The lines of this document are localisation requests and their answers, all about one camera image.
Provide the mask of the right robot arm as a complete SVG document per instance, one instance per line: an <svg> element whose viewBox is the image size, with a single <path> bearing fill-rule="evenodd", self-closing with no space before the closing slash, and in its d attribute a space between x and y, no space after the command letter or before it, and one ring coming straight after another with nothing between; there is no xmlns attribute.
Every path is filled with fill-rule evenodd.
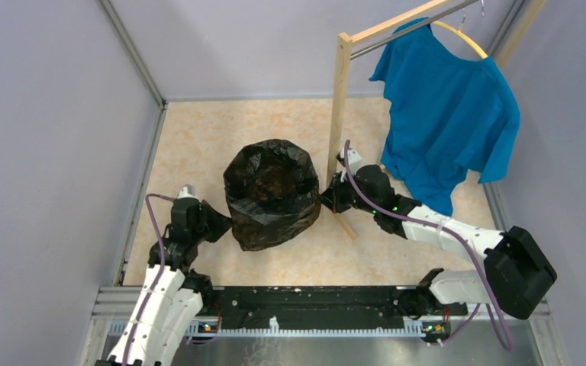
<svg viewBox="0 0 586 366"><path fill-rule="evenodd" d="M437 314L451 303L483 303L516 319L528 319L558 279L531 233L462 223L397 193L377 165L336 173L320 196L336 214L370 213L386 233L425 242L470 261L467 271L434 270L417 293L417 305Z"/></svg>

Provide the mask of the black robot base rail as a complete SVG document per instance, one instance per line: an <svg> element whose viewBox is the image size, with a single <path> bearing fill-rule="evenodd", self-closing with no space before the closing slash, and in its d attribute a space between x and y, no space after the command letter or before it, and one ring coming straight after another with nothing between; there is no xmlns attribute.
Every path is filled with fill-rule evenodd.
<svg viewBox="0 0 586 366"><path fill-rule="evenodd" d="M405 286L228 286L213 289L187 336L449 337L463 303L442 305L424 288Z"/></svg>

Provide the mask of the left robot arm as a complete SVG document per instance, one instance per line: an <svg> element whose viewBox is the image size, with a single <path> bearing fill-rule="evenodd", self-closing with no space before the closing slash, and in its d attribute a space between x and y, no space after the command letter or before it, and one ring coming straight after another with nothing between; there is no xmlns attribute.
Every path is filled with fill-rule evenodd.
<svg viewBox="0 0 586 366"><path fill-rule="evenodd" d="M192 320L213 308L210 277L191 266L198 247L218 241L232 221L189 185L169 202L170 221L154 230L157 242L134 309L117 344L97 365L170 365Z"/></svg>

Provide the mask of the black trash bag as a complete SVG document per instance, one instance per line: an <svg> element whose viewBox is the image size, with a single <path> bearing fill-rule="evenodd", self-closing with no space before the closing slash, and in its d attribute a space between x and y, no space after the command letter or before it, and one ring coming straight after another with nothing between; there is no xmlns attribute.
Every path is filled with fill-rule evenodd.
<svg viewBox="0 0 586 366"><path fill-rule="evenodd" d="M244 146L223 180L232 235L244 252L292 240L320 216L320 182L311 156L289 140Z"/></svg>

